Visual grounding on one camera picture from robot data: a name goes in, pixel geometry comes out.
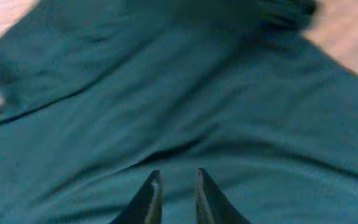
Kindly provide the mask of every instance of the teal shirt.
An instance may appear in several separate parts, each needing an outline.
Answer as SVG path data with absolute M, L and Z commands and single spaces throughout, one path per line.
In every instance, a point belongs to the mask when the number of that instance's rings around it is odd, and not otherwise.
M 155 169 L 195 223 L 199 167 L 252 223 L 358 223 L 358 76 L 314 10 L 41 1 L 0 39 L 0 223 L 109 223 Z

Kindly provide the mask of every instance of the teal cloth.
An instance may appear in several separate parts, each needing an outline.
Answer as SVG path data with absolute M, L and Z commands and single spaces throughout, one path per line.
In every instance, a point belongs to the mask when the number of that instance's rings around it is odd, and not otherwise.
M 358 76 L 315 10 L 41 1 L 0 39 L 0 223 L 109 223 L 155 169 L 195 223 L 198 167 L 252 223 L 358 223 Z

